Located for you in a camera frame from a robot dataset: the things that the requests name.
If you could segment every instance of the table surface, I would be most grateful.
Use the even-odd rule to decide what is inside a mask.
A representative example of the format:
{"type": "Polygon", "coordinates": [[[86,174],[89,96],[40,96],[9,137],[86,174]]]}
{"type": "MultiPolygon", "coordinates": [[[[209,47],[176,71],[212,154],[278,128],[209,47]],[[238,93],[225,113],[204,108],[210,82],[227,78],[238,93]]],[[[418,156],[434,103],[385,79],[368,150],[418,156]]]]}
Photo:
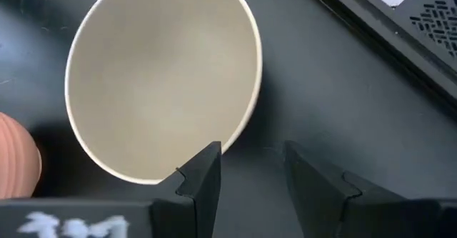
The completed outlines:
{"type": "MultiPolygon", "coordinates": [[[[37,196],[147,198],[99,169],[64,104],[66,57],[95,0],[0,0],[0,111],[45,161],[37,196]]],[[[301,237],[278,145],[292,139],[407,198],[457,197],[457,123],[317,0],[247,0],[264,55],[258,105],[222,160],[215,237],[301,237]]]]}

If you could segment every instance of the bowl rim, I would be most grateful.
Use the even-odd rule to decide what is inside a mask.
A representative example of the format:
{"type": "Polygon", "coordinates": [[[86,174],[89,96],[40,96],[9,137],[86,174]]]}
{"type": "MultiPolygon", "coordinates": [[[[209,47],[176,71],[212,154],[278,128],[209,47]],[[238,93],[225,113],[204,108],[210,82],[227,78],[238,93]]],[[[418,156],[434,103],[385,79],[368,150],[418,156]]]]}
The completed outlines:
{"type": "MultiPolygon", "coordinates": [[[[73,55],[74,55],[74,49],[76,47],[76,44],[78,43],[79,37],[81,36],[81,32],[86,26],[87,21],[91,18],[92,14],[95,12],[96,8],[102,3],[103,0],[97,0],[92,7],[89,9],[85,17],[83,18],[83,21],[79,25],[79,28],[76,32],[76,35],[71,43],[71,48],[69,52],[69,56],[66,62],[66,70],[65,70],[65,80],[64,80],[64,85],[65,85],[65,106],[66,106],[66,112],[69,116],[69,121],[71,128],[73,129],[73,132],[76,136],[76,139],[82,146],[83,150],[88,154],[88,156],[97,164],[99,165],[103,170],[108,172],[109,174],[112,174],[115,177],[118,177],[119,179],[132,182],[135,184],[158,184],[163,179],[140,179],[136,177],[130,177],[128,175],[122,174],[108,165],[104,164],[92,151],[90,148],[87,146],[83,138],[81,137],[78,127],[76,125],[76,122],[73,118],[73,114],[71,112],[71,105],[70,105],[70,98],[69,98],[69,75],[70,75],[70,68],[71,68],[71,62],[73,61],[73,55]]],[[[256,107],[257,99],[258,99],[258,94],[260,92],[260,86],[261,86],[261,78],[262,78],[262,71],[263,71],[263,56],[262,56],[262,45],[261,45],[261,37],[258,31],[257,23],[254,18],[254,15],[252,14],[251,9],[249,8],[248,3],[246,0],[238,0],[238,2],[242,5],[247,17],[249,18],[249,21],[251,23],[251,28],[252,32],[254,35],[255,43],[256,43],[256,78],[254,82],[254,87],[253,91],[251,93],[251,98],[249,100],[248,106],[244,112],[243,117],[241,118],[241,121],[239,122],[238,126],[230,136],[230,138],[227,140],[222,145],[222,154],[229,149],[229,147],[238,139],[240,136],[241,132],[244,130],[246,127],[249,119],[251,118],[251,115],[253,113],[254,108],[256,107]]]]}

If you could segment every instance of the ventilation holes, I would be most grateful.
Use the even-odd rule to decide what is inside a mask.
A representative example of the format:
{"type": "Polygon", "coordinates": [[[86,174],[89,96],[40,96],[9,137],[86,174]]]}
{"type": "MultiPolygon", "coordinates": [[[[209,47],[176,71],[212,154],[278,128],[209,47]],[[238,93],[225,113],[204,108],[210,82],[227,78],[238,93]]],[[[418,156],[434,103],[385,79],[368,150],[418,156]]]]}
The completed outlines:
{"type": "Polygon", "coordinates": [[[409,18],[411,23],[457,58],[457,0],[436,0],[423,7],[422,14],[409,18]]]}

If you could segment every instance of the pink object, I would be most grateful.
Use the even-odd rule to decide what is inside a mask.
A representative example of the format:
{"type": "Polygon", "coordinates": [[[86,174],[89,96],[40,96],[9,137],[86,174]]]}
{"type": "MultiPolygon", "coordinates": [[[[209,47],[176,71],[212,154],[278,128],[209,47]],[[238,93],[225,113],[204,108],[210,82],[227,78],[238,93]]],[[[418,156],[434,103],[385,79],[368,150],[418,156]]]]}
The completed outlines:
{"type": "Polygon", "coordinates": [[[34,140],[20,123],[0,112],[0,199],[30,197],[40,174],[34,140]]]}

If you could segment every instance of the white bowl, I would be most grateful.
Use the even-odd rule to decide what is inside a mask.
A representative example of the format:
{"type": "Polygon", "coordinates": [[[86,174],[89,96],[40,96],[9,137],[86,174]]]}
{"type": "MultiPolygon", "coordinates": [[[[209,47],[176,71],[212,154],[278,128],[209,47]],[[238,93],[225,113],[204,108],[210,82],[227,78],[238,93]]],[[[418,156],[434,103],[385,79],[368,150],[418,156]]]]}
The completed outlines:
{"type": "Polygon", "coordinates": [[[98,0],[71,45],[65,99],[86,153],[157,184],[255,107],[261,41],[244,0],[98,0]]]}

